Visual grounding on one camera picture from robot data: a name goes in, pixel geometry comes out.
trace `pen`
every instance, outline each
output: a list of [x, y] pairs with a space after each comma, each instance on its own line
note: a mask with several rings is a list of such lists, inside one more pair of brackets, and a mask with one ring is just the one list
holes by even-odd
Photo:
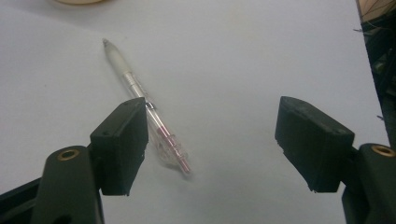
[[163, 124], [163, 121], [157, 113], [157, 108], [154, 103], [150, 101], [147, 93], [143, 91], [141, 85], [133, 75], [132, 69], [129, 67], [128, 63], [125, 62], [116, 46], [106, 39], [103, 39], [103, 44], [105, 46], [107, 59], [110, 61], [116, 74], [121, 76], [128, 90], [134, 97], [145, 97], [146, 99], [150, 138], [154, 142], [160, 158], [169, 164], [178, 165], [185, 175], [189, 175], [191, 173], [191, 168], [187, 163], [187, 153], [176, 140], [175, 135], [170, 133], [168, 128]]

